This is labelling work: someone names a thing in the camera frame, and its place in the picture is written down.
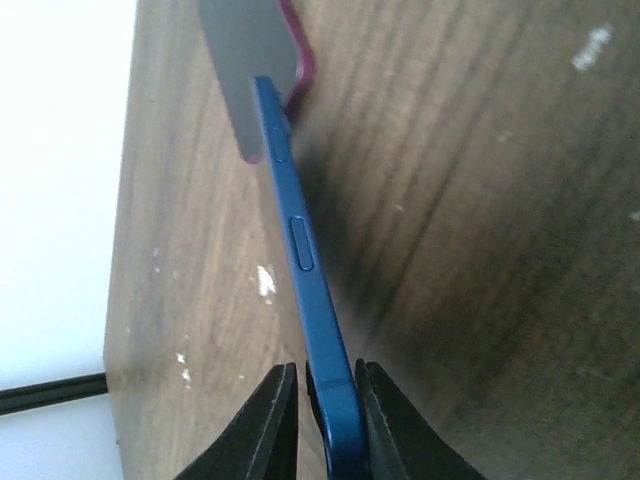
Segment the black strip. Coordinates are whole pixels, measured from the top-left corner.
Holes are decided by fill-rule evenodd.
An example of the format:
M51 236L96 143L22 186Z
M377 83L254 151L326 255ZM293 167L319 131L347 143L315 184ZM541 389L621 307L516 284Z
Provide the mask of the black strip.
M0 415L107 393L104 373L0 391Z

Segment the white wall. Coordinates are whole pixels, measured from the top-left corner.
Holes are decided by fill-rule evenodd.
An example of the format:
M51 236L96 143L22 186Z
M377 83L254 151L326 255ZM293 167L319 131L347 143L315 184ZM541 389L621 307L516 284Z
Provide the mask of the white wall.
M2 479L122 479L113 422L105 412L109 397L100 395L0 417Z
M134 12L0 3L0 390L104 369ZM0 417L0 476L121 478L112 425L106 396Z

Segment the phone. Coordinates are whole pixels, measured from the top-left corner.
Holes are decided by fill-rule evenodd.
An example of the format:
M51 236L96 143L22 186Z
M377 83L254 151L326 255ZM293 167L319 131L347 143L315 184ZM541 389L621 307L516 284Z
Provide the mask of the phone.
M329 478L364 479L364 422L289 147L290 127L270 78L254 78L253 91L266 150L265 161L255 168L265 241L276 275L273 304L284 329L302 326L311 374L307 388L315 391Z
M311 47L290 0L200 0L198 10L240 154L257 163L262 138L250 79L270 77L293 119L315 73Z

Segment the phone side button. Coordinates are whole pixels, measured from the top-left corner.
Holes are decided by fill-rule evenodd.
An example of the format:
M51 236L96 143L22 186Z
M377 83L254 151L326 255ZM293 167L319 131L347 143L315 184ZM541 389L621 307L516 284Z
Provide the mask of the phone side button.
M289 220L289 226L296 247L298 265L305 272L313 270L313 255L311 255L311 245L309 245L309 235L304 220L300 217L292 217Z

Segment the tabletop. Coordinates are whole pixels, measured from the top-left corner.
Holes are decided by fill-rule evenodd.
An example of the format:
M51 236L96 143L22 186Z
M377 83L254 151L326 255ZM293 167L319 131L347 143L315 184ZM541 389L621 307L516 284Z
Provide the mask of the tabletop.
M488 478L637 478L640 5L293 3L318 66L294 156L352 362ZM173 478L289 359L256 188L196 2L140 0L104 352L127 479Z

